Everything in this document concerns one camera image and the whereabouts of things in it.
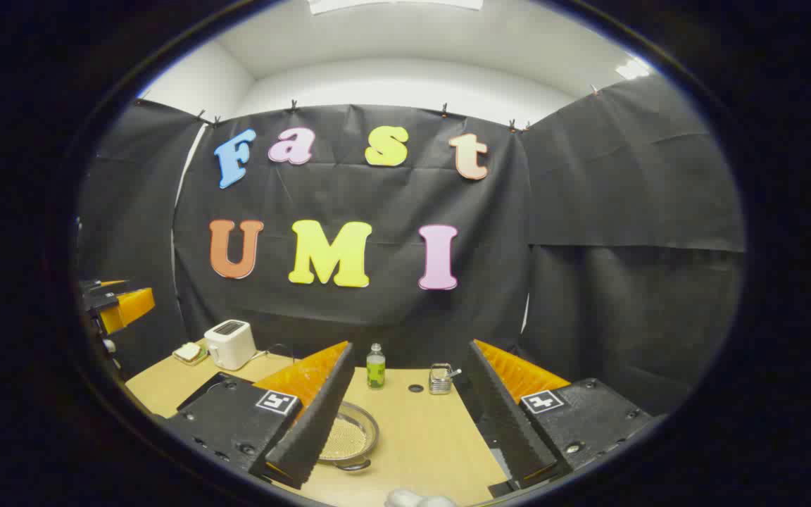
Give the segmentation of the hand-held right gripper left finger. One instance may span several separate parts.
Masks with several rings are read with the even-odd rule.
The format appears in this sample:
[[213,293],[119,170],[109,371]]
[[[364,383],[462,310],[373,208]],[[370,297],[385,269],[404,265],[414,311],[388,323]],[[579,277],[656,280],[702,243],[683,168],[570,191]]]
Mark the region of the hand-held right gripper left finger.
[[232,474],[302,488],[355,371],[350,342],[257,382],[216,373],[166,418],[176,439]]

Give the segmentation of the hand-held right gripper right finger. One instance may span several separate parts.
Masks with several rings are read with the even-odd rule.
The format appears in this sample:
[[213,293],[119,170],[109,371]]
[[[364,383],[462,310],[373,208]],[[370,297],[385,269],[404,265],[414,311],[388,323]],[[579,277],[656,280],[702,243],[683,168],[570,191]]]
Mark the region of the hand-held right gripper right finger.
[[469,343],[466,365],[510,471],[508,491],[596,464],[654,423],[598,379],[569,382],[486,342]]

